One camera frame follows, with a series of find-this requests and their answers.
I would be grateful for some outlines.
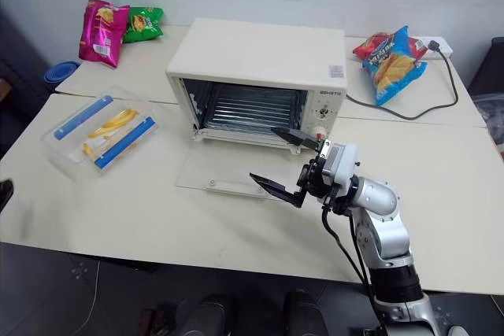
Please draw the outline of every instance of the clear plastic tray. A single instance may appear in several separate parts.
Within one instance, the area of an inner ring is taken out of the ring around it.
[[[41,140],[51,161],[78,179],[108,171],[157,128],[148,102],[111,87],[49,130]]]

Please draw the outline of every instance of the white toaster oven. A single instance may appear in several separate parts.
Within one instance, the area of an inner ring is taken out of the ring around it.
[[[166,74],[196,140],[294,151],[271,128],[331,131],[347,91],[343,31],[198,18]]]

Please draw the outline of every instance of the dark floor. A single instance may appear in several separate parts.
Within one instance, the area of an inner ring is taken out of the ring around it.
[[[84,321],[94,294],[95,260],[5,243],[0,254],[0,335],[70,335]],[[239,334],[280,335],[284,295],[296,289],[318,300],[331,335],[351,335],[352,329],[376,325],[358,286],[174,265],[149,273],[102,262],[97,306],[80,334],[135,335],[143,308],[177,305],[177,321],[182,322],[204,296],[229,293],[239,303]],[[504,319],[489,296],[431,298],[445,328],[457,323],[471,336],[504,335]]]

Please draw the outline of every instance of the table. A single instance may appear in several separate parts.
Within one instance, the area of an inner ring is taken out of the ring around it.
[[[106,175],[69,180],[43,156],[39,137],[89,100],[52,95],[3,157],[0,179],[13,178],[15,194],[0,215],[2,242],[357,282],[313,198],[296,209],[175,186],[192,143],[178,105],[156,105],[165,130]],[[358,145],[359,175],[400,193],[425,289],[504,294],[504,167],[486,129],[340,117],[332,135]],[[330,223],[352,250],[347,219]]]
[[[57,88],[65,94],[98,96],[109,86],[118,86],[140,94],[148,100],[176,104],[177,100],[165,76],[165,68],[182,42],[189,27],[164,26],[159,39],[124,44],[119,67],[116,69],[96,62],[83,64]],[[368,73],[352,54],[352,49],[365,39],[346,37],[346,73],[348,93],[364,102],[374,103],[374,93]],[[464,84],[452,65],[459,103],[449,109],[436,110],[415,122],[426,124],[453,124],[485,127],[474,107]],[[413,116],[433,105],[453,101],[447,68],[443,61],[429,60],[424,75],[413,81],[400,95],[387,103],[387,107],[407,116]],[[339,117],[366,120],[399,120],[391,114],[365,108],[348,100],[342,105]]]

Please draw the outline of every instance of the power strip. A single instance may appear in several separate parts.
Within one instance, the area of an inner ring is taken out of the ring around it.
[[[443,53],[446,58],[451,57],[451,54],[454,53],[454,51],[451,49],[450,45],[448,45],[448,42],[443,37],[440,37],[440,36],[434,36],[434,37],[421,36],[421,37],[413,37],[413,38],[421,40],[424,43],[424,45],[426,45],[426,46],[428,46],[428,43],[431,42],[431,40],[436,41],[439,44],[439,50],[441,50],[441,53]],[[442,59],[442,58],[435,51],[428,50],[427,53],[425,53],[425,55],[422,57],[422,59]]]

